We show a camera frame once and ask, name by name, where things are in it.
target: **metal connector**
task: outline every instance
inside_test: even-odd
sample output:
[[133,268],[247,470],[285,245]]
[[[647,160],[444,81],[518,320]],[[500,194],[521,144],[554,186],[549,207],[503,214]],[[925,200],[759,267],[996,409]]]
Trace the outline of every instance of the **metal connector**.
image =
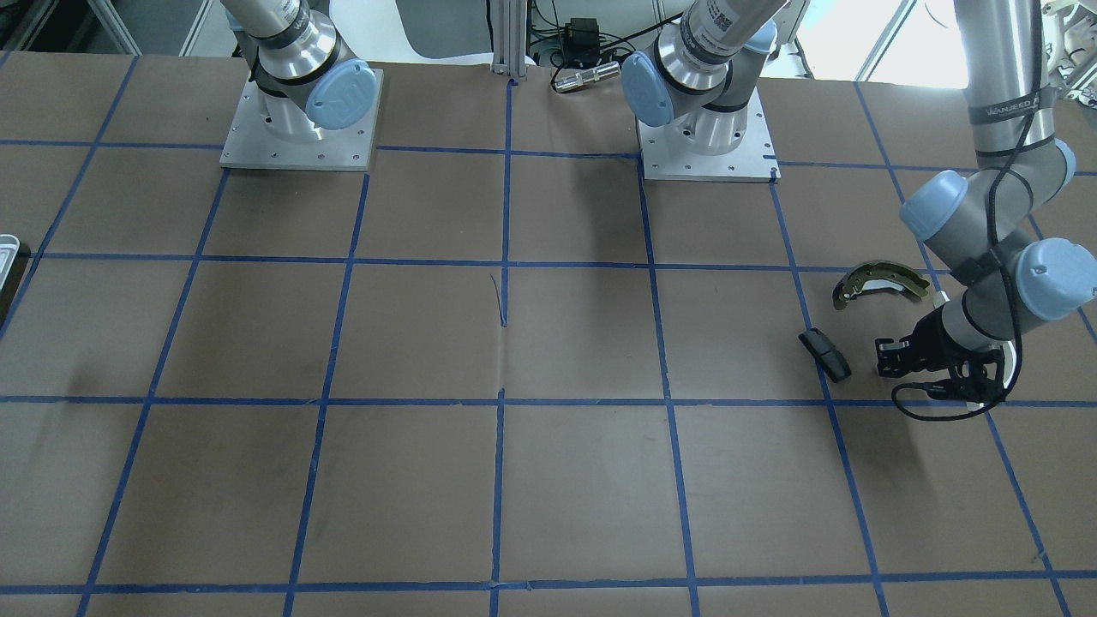
[[557,92],[572,92],[580,88],[586,88],[589,83],[595,83],[603,79],[621,75],[621,63],[612,61],[598,65],[593,68],[580,70],[575,75],[569,75],[563,79],[553,81],[553,90]]

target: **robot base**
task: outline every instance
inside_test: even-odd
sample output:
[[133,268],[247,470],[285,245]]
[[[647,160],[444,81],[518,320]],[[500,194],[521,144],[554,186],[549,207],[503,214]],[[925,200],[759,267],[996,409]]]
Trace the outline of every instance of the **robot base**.
[[[383,71],[374,69],[378,83]],[[320,171],[367,171],[373,158],[374,131],[381,91],[370,113],[341,131],[324,132],[324,138],[289,141],[267,126],[262,97],[253,81],[244,86],[225,138],[220,166],[236,169],[312,169]]]
[[700,155],[686,147],[675,125],[648,126],[637,122],[644,178],[704,182],[769,182],[780,178],[769,125],[756,90],[747,103],[750,123],[738,147],[725,155]]

